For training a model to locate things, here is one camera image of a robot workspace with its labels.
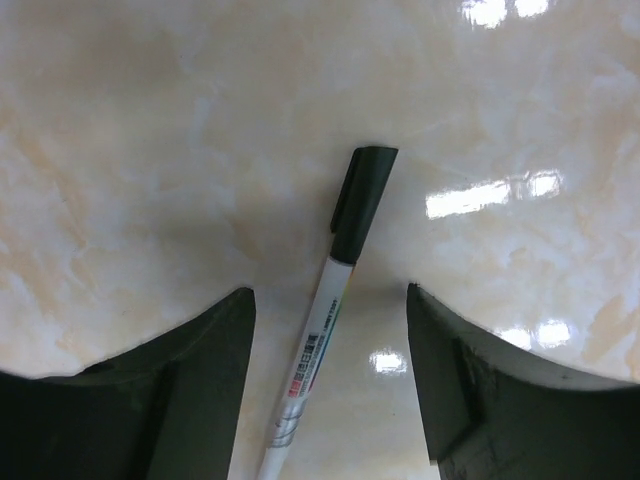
white pen barrel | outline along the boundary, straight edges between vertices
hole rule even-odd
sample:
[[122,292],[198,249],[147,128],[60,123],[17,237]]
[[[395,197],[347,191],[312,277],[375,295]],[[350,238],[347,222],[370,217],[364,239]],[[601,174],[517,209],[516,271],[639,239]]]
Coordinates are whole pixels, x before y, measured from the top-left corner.
[[353,268],[353,265],[327,259],[277,412],[259,480],[278,478],[324,357]]

marker pen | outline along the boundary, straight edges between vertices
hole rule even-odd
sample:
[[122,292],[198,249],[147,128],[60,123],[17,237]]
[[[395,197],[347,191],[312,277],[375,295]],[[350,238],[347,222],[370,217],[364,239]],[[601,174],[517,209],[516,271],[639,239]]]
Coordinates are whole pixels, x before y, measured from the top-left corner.
[[309,311],[258,480],[276,480],[280,475],[397,154],[395,148],[377,146],[353,152],[331,220],[331,233],[335,234],[331,253]]

beige marble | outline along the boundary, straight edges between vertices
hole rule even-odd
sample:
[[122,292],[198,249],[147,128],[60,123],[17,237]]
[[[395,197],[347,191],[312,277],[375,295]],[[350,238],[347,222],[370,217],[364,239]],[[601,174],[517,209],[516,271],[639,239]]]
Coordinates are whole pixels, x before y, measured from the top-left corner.
[[401,153],[285,478],[431,475],[409,281],[638,381],[639,51],[635,0],[2,0],[0,367],[71,375],[250,285],[250,478],[351,151],[383,143]]

pen clip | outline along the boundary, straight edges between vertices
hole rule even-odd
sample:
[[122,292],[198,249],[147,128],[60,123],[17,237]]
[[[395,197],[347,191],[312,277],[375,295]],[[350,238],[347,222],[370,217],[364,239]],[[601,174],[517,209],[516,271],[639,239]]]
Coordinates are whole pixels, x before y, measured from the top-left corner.
[[331,218],[331,233],[336,233],[340,226],[342,214],[344,213],[344,206],[349,198],[349,192],[351,191],[353,180],[355,178],[356,167],[360,163],[363,150],[363,147],[356,148],[353,151],[353,155],[351,155],[349,169],[347,170],[347,175],[344,177],[344,182],[342,182],[342,188],[340,189],[340,195],[338,196],[338,203],[336,204],[336,208],[333,211],[333,217]]

